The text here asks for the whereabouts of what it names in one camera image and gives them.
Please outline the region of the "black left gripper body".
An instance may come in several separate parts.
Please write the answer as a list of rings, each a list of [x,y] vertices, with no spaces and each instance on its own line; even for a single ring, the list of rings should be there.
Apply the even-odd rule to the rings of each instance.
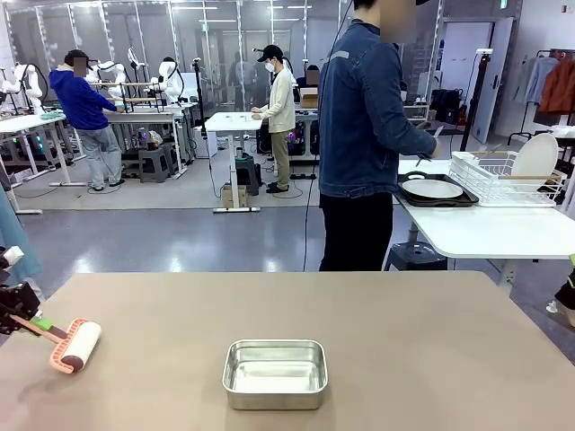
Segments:
[[[1,285],[1,333],[11,335],[15,331],[27,330],[39,336],[37,328],[31,324],[39,308],[40,300],[28,282]]]

